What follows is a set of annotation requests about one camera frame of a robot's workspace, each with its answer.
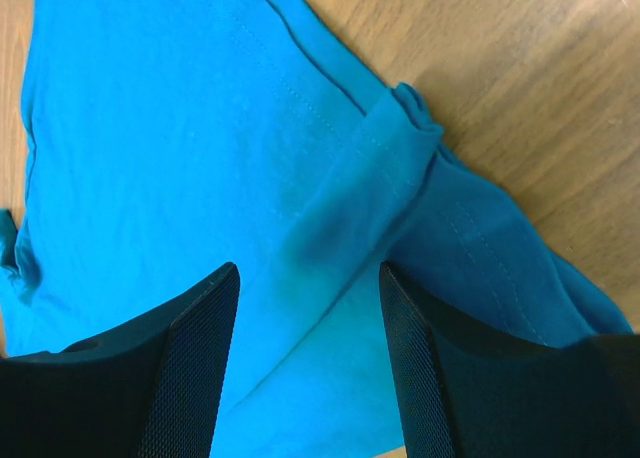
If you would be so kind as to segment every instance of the wooden floor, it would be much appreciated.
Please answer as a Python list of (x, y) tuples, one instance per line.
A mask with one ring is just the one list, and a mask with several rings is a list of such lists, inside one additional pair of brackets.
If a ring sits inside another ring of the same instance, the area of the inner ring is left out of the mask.
[[(640, 330), (640, 0), (309, 1)], [(0, 206), (18, 220), (31, 20), (31, 0), (0, 0)]]

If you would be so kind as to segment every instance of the wooden surface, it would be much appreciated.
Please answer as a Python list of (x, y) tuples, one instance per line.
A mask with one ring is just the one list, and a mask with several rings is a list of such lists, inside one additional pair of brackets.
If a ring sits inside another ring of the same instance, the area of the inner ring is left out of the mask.
[[(20, 89), (32, 22), (32, 0), (0, 0), (0, 208), (10, 208), (18, 223), (24, 215), (27, 156)], [(4, 340), (0, 315), (0, 355)]]
[[(640, 330), (640, 0), (309, 1)], [(0, 0), (0, 206), (18, 219), (30, 31), (31, 0)]]

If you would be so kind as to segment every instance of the fabric fold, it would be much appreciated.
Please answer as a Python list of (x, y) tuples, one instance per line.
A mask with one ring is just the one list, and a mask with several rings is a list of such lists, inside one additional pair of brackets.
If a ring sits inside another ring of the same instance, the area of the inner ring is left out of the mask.
[(384, 260), (526, 339), (629, 331), (419, 94), (303, 0), (36, 0), (35, 20), (17, 236), (0, 214), (10, 354), (60, 351), (233, 261), (213, 456), (361, 457), (402, 443)]

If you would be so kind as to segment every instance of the blue t-shirt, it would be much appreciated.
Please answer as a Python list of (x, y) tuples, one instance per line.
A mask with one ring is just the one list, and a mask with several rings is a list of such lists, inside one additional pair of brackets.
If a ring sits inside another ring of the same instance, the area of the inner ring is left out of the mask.
[(420, 96), (385, 86), (303, 0), (36, 0), (22, 109), (17, 236), (0, 213), (9, 352), (61, 350), (233, 261), (213, 456), (402, 444), (387, 259), (531, 341), (630, 331), (443, 145)]

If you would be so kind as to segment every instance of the stitching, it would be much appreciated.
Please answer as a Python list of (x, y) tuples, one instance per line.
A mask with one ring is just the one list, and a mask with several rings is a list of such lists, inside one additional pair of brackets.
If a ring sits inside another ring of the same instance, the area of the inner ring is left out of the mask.
[[(240, 48), (242, 49), (242, 51), (244, 51), (245, 55), (247, 55), (247, 56), (249, 56), (249, 57), (254, 57), (254, 55), (252, 55), (252, 54), (251, 54), (251, 52), (247, 49), (247, 47), (246, 47), (246, 46), (244, 46), (242, 43), (240, 43), (240, 42), (237, 40), (237, 38), (236, 38), (235, 36), (231, 36), (231, 40), (233, 41), (233, 43), (235, 43), (236, 45), (238, 45), (238, 47), (240, 47)], [(256, 59), (256, 60), (255, 60), (255, 62), (256, 62), (256, 63), (257, 63), (261, 68), (263, 68), (263, 69), (264, 69), (264, 65), (263, 65), (263, 63), (261, 63), (258, 59)], [(275, 98), (279, 103), (282, 103), (282, 104), (285, 104), (285, 105), (286, 105), (286, 103), (282, 100), (282, 97), (281, 97), (281, 96), (276, 92), (276, 90), (275, 90), (275, 89), (270, 88), (270, 89), (269, 89), (269, 91), (271, 92), (271, 94), (274, 96), (274, 98)], [(294, 116), (296, 116), (297, 118), (299, 118), (299, 119), (300, 119), (300, 121), (303, 121), (303, 120), (302, 120), (302, 116), (301, 116), (301, 115), (300, 115), (300, 114), (299, 114), (299, 113), (298, 113), (294, 108), (287, 107), (287, 110), (288, 110), (289, 112), (291, 112), (291, 114), (292, 114), (292, 115), (294, 115)], [(302, 153), (304, 153), (305, 155), (309, 155), (309, 151), (308, 151), (306, 148), (302, 148), (300, 151), (301, 151)], [(332, 161), (335, 161), (335, 155), (334, 155), (333, 153), (331, 153), (331, 154), (330, 154), (330, 158), (331, 158), (331, 160), (332, 160)]]
[[(234, 35), (232, 35), (232, 36), (231, 36), (231, 40), (233, 41), (233, 43), (235, 43), (236, 45), (238, 45), (238, 46), (239, 46), (239, 47), (244, 51), (244, 53), (245, 53), (247, 56), (253, 56), (253, 55), (249, 52), (249, 50), (248, 50), (248, 49), (247, 49), (247, 48), (246, 48), (242, 43), (240, 43), (240, 41), (239, 41), (239, 40), (238, 40)], [(256, 62), (256, 63), (257, 63), (261, 68), (263, 68), (263, 69), (264, 69), (264, 64), (263, 64), (262, 62), (260, 62), (258, 59), (256, 59), (256, 60), (255, 60), (255, 62)], [(280, 102), (280, 103), (284, 103), (284, 102), (283, 102), (283, 100), (282, 100), (282, 98), (281, 98), (281, 96), (276, 92), (276, 90), (275, 90), (275, 89), (270, 88), (270, 91), (271, 91), (271, 94), (276, 98), (276, 100), (277, 100), (278, 102)], [(299, 114), (295, 109), (293, 109), (293, 108), (289, 107), (289, 111), (290, 111), (294, 116), (297, 116), (298, 118), (302, 118), (302, 117), (300, 116), (300, 114)], [(332, 160), (332, 161), (336, 161), (336, 160), (335, 160), (335, 155), (334, 155), (333, 153), (330, 155), (330, 157), (331, 157), (331, 160)], [(287, 183), (287, 185), (291, 184), (291, 182), (290, 182), (290, 181), (283, 180), (283, 182), (286, 182), (286, 183)], [(274, 259), (274, 257), (275, 257), (275, 254), (274, 254), (272, 251), (270, 251), (268, 255), (269, 255), (269, 257), (268, 257), (267, 259), (265, 259), (265, 260), (264, 260), (264, 264), (263, 264), (263, 266), (259, 268), (259, 270), (256, 272), (256, 274), (255, 274), (254, 278), (253, 278), (250, 282), (248, 282), (248, 283), (247, 283), (247, 285), (245, 286), (245, 288), (244, 288), (244, 289), (245, 289), (245, 293), (247, 293), (250, 289), (252, 289), (252, 287), (253, 287), (253, 285), (255, 284), (255, 282), (256, 282), (256, 281), (259, 279), (259, 277), (260, 277), (260, 276), (262, 276), (262, 274), (264, 273), (264, 270), (265, 270), (265, 269), (267, 269), (267, 268), (271, 265), (271, 263), (273, 262), (273, 259)]]
[(469, 214), (469, 212), (467, 211), (467, 209), (462, 206), (459, 202), (456, 201), (456, 205), (458, 206), (458, 208), (460, 208), (462, 210), (462, 212), (466, 215), (466, 217), (469, 219), (469, 221), (471, 222), (471, 224), (473, 225), (473, 227), (476, 230), (476, 233), (478, 234), (478, 237), (480, 238), (480, 241), (482, 241), (482, 243), (484, 244), (485, 248), (487, 249), (487, 251), (489, 251), (489, 253), (491, 254), (491, 256), (493, 256), (493, 259), (495, 260), (495, 262), (498, 264), (498, 266), (500, 267), (500, 270), (502, 271), (503, 275), (506, 277), (507, 281), (509, 282), (509, 284), (511, 285), (511, 291), (513, 293), (513, 298), (515, 300), (516, 303), (516, 307), (518, 308), (518, 311), (520, 312), (520, 315), (522, 316), (522, 318), (524, 319), (525, 323), (529, 326), (529, 328), (531, 329), (531, 331), (533, 331), (533, 334), (536, 335), (536, 337), (540, 340), (540, 342), (545, 345), (547, 345), (547, 342), (545, 340), (542, 339), (542, 337), (540, 336), (540, 334), (538, 333), (538, 331), (533, 327), (533, 325), (531, 324), (531, 322), (529, 321), (529, 319), (527, 318), (527, 315), (524, 313), (524, 310), (522, 309), (522, 306), (520, 304), (520, 298), (518, 296), (518, 289), (516, 288), (516, 284), (513, 281), (513, 278), (511, 277), (511, 274), (509, 273), (509, 270), (504, 266), (504, 264), (502, 263), (502, 261), (498, 258), (498, 256), (496, 255), (495, 251), (493, 250), (493, 248), (491, 248), (491, 246), (489, 245), (489, 243), (487, 243), (487, 240), (485, 239), (484, 235), (482, 234), (482, 232), (480, 231), (480, 228), (478, 227), (478, 224), (474, 221), (474, 219), (471, 217), (471, 215)]
[[(340, 136), (338, 135), (337, 131), (335, 130), (335, 128), (331, 125), (331, 123), (329, 123), (327, 121), (327, 119), (322, 116), (313, 106), (311, 106), (311, 104), (309, 104), (309, 102), (307, 102), (299, 93), (297, 93), (294, 89), (291, 88), (291, 86), (289, 85), (289, 83), (282, 77), (282, 75), (278, 72), (278, 69), (276, 68), (274, 62), (272, 59), (270, 59), (269, 56), (269, 52), (266, 48), (266, 46), (264, 45), (264, 43), (249, 29), (247, 28), (247, 26), (233, 13), (233, 11), (229, 8), (227, 1), (226, 0), (220, 0), (220, 2), (222, 3), (222, 5), (224, 6), (225, 12), (227, 13), (228, 16), (230, 16), (241, 28), (242, 30), (245, 31), (245, 33), (251, 37), (253, 39), (253, 41), (255, 43), (257, 43), (260, 48), (262, 49), (262, 51), (264, 51), (264, 55), (267, 57), (267, 63), (269, 64), (270, 68), (276, 72), (278, 80), (280, 81), (280, 83), (282, 83), (285, 87), (285, 89), (289, 92), (289, 94), (291, 94), (291, 96), (293, 96), (294, 98), (296, 98), (300, 103), (302, 103), (303, 105), (305, 105), (307, 107), (307, 109), (309, 109), (309, 111), (311, 111), (311, 113), (313, 113), (316, 118), (331, 132), (331, 134), (339, 141), (339, 144), (342, 145), (342, 140), (340, 139)], [(251, 53), (244, 48), (244, 52), (248, 55), (248, 56), (252, 56)], [(393, 159), (394, 161), (399, 161), (398, 160), (398, 156), (395, 153), (392, 153), (388, 147), (383, 146), (381, 143), (379, 143), (377, 140), (374, 140), (368, 133), (364, 132), (364, 130), (362, 130), (362, 134), (368, 138), (374, 145), (376, 145), (378, 148), (381, 148), (385, 151), (387, 151), (390, 155), (390, 159)], [(355, 149), (355, 152), (362, 157), (363, 159), (365, 159), (366, 161), (369, 161), (370, 163), (373, 163), (375, 165), (375, 170), (381, 172), (386, 181), (387, 184), (389, 185), (389, 187), (391, 188), (391, 191), (393, 192), (394, 196), (396, 198), (400, 198), (398, 191), (396, 189), (396, 187), (393, 184), (393, 181), (391, 180), (391, 177), (389, 176), (388, 172), (381, 168), (379, 165), (377, 165), (370, 157), (365, 156), (359, 149)], [(412, 182), (412, 181), (408, 181), (405, 180), (404, 182), (405, 184), (408, 184), (409, 186), (415, 186), (416, 183)]]
[(469, 258), (469, 260), (471, 260), (471, 263), (473, 263), (473, 266), (475, 267), (475, 269), (480, 272), (480, 275), (482, 275), (482, 278), (486, 281), (487, 286), (489, 287), (489, 290), (491, 291), (491, 294), (493, 295), (493, 298), (495, 299), (496, 304), (498, 305), (498, 314), (500, 315), (500, 320), (502, 321), (502, 325), (506, 328), (506, 330), (509, 333), (513, 334), (511, 332), (511, 327), (507, 324), (507, 321), (505, 320), (504, 310), (502, 308), (502, 303), (500, 302), (500, 299), (498, 298), (498, 294), (496, 293), (496, 290), (491, 285), (491, 280), (489, 280), (489, 277), (487, 276), (487, 274), (484, 271), (482, 271), (482, 268), (478, 266), (478, 262), (473, 258), (473, 256), (471, 255), (471, 252), (465, 246), (464, 240), (462, 239), (462, 235), (460, 234), (460, 231), (458, 230), (456, 225), (454, 225), (453, 222), (449, 218), (447, 218), (447, 216), (444, 213), (442, 213), (441, 211), (439, 211), (438, 214), (442, 218), (444, 218), (445, 221), (447, 223), (449, 223), (449, 225), (451, 225), (451, 228), (453, 229), (453, 232), (458, 237), (458, 241), (460, 242), (460, 246), (462, 246), (462, 249), (467, 254), (467, 257)]

